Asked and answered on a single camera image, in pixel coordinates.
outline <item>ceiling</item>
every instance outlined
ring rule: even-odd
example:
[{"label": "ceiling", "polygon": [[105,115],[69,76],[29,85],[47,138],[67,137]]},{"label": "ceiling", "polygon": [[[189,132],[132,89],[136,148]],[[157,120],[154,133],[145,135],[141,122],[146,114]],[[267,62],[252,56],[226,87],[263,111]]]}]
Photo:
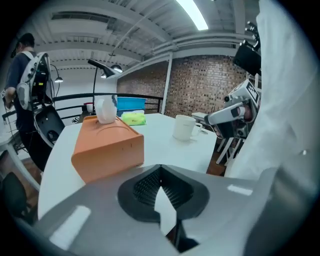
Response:
[{"label": "ceiling", "polygon": [[176,0],[50,0],[17,37],[32,33],[35,50],[58,69],[93,68],[93,58],[126,70],[168,51],[235,48],[246,21],[256,21],[256,0],[194,0],[209,29],[198,31]]}]

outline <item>brick wall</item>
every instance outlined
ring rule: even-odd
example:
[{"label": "brick wall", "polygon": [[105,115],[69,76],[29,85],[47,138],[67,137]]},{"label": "brick wall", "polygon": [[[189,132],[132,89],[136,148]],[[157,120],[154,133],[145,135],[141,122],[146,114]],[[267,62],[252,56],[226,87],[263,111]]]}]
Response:
[{"label": "brick wall", "polygon": [[[147,66],[118,80],[118,93],[162,97],[168,63]],[[246,79],[246,72],[227,56],[191,56],[174,59],[166,100],[165,114],[190,116],[221,109],[224,97]]]}]

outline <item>blue box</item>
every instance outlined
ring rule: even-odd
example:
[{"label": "blue box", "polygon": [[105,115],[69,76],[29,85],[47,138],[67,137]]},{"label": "blue box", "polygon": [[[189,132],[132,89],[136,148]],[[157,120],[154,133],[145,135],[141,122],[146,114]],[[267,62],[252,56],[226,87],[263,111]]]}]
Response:
[{"label": "blue box", "polygon": [[145,98],[118,97],[117,110],[144,110]]}]

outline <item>backpack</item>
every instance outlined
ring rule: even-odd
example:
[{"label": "backpack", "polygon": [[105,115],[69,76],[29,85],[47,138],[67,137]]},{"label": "backpack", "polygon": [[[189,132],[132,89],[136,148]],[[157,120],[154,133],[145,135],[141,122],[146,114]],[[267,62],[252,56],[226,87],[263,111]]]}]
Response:
[{"label": "backpack", "polygon": [[16,87],[22,108],[32,111],[33,106],[52,104],[49,55],[46,52],[40,52],[34,57],[29,51],[22,53],[30,59]]}]

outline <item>orange tissue box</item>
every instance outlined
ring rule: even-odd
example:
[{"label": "orange tissue box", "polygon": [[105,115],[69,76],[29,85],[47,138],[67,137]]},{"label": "orange tissue box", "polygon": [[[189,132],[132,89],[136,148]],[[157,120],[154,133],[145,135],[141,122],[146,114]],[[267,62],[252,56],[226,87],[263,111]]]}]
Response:
[{"label": "orange tissue box", "polygon": [[100,124],[97,116],[84,118],[71,162],[85,183],[143,164],[144,136],[119,117]]}]

